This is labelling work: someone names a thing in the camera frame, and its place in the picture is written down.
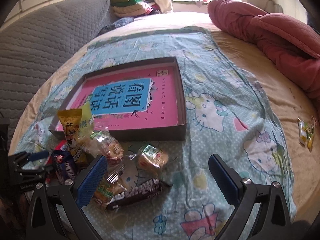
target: hello kitty blanket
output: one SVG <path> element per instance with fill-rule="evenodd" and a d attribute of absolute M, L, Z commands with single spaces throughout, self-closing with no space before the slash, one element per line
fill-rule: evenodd
<path fill-rule="evenodd" d="M 162 180 L 173 187 L 116 212 L 101 213 L 90 203 L 83 211 L 94 228 L 103 239 L 213 239 L 233 211 L 208 169 L 208 158 L 214 153 L 255 183 L 279 181 L 293 219 L 293 172 L 279 119 L 255 76 L 228 60 L 210 32 L 200 27 L 136 33 L 89 46 L 68 78 L 50 90 L 15 152 L 57 145 L 48 127 L 82 75 L 111 65 L 172 56 L 177 58 L 185 89 L 187 136 L 184 142 L 153 144 L 169 153 Z M 134 154 L 141 143 L 123 146 Z M 127 163 L 122 176 L 130 187 L 147 179 L 132 163 Z M 242 239 L 247 238 L 257 211 L 255 206 Z M 62 208 L 60 214 L 68 223 Z"/>

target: gray quilted headboard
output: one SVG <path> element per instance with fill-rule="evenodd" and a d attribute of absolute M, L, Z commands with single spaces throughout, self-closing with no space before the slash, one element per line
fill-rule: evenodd
<path fill-rule="evenodd" d="M 0 32 L 0 111 L 10 118 L 9 143 L 41 85 L 116 20 L 110 0 L 66 0 L 34 11 Z"/>

